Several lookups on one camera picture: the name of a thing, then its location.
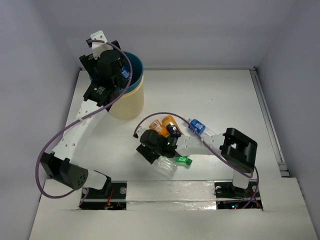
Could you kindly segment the short orange bottle barcode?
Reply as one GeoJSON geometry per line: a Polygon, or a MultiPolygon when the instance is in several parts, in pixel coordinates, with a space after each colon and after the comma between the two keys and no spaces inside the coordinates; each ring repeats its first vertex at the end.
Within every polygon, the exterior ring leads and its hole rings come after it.
{"type": "Polygon", "coordinates": [[[162,125],[162,123],[156,119],[154,120],[150,125],[149,128],[151,130],[156,131],[159,135],[163,136],[163,137],[168,137],[170,134],[167,131],[167,129],[162,125]]]}

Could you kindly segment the blue label clear bottle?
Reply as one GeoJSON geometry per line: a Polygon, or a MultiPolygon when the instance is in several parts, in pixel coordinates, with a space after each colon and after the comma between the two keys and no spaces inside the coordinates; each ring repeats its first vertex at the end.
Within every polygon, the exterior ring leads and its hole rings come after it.
{"type": "Polygon", "coordinates": [[[121,74],[126,81],[130,78],[130,70],[126,66],[122,67],[121,74]]]}

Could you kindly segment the small clear plastic bottle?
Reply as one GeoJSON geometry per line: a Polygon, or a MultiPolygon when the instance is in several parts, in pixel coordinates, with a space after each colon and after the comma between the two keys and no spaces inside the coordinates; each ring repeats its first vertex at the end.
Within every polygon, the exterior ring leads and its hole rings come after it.
{"type": "Polygon", "coordinates": [[[172,178],[178,169],[178,165],[168,158],[160,157],[156,162],[157,170],[168,178],[172,178]]]}

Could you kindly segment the green plastic bottle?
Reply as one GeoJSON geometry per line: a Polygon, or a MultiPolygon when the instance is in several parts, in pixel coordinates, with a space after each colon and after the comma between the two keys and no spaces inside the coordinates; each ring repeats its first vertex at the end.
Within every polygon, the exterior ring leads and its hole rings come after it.
{"type": "Polygon", "coordinates": [[[174,158],[174,160],[179,164],[185,164],[187,166],[190,166],[192,164],[192,162],[193,162],[187,156],[177,156],[177,157],[174,158]]]}

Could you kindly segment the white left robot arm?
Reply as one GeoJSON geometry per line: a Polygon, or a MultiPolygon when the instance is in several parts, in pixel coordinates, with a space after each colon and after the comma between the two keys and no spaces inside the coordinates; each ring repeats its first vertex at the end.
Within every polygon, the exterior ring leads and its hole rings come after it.
{"type": "Polygon", "coordinates": [[[55,197],[46,193],[40,184],[40,168],[48,177],[72,191],[86,188],[101,198],[111,191],[111,179],[96,170],[81,167],[80,158],[97,124],[130,87],[133,67],[117,41],[91,38],[86,42],[92,53],[79,59],[91,82],[83,95],[76,119],[49,140],[36,161],[36,185],[44,196],[52,199],[55,197]]]}

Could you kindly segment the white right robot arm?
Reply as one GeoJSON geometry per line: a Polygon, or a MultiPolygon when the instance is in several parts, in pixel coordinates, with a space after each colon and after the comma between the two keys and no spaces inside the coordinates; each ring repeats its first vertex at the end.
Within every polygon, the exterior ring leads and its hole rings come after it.
{"type": "Polygon", "coordinates": [[[159,157],[190,157],[192,155],[215,156],[233,169],[230,190],[242,196],[249,189],[249,181],[255,170],[258,144],[235,128],[224,133],[200,136],[162,136],[155,130],[139,128],[133,137],[138,139],[139,152],[153,164],[159,157]]]}

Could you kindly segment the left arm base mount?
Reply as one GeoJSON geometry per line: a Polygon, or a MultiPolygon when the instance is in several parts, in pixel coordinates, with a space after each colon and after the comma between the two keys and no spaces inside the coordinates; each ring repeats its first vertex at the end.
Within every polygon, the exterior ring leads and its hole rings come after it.
{"type": "Polygon", "coordinates": [[[79,208],[81,210],[126,210],[127,182],[111,182],[107,192],[89,188],[88,193],[82,191],[79,208]]]}

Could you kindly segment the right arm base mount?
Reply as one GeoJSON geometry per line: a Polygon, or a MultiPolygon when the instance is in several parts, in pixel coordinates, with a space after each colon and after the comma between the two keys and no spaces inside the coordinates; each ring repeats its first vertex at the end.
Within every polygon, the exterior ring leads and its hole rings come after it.
{"type": "Polygon", "coordinates": [[[215,182],[213,194],[216,198],[216,209],[262,209],[260,193],[259,191],[255,193],[256,187],[256,181],[250,181],[246,189],[235,187],[231,181],[215,182]]]}

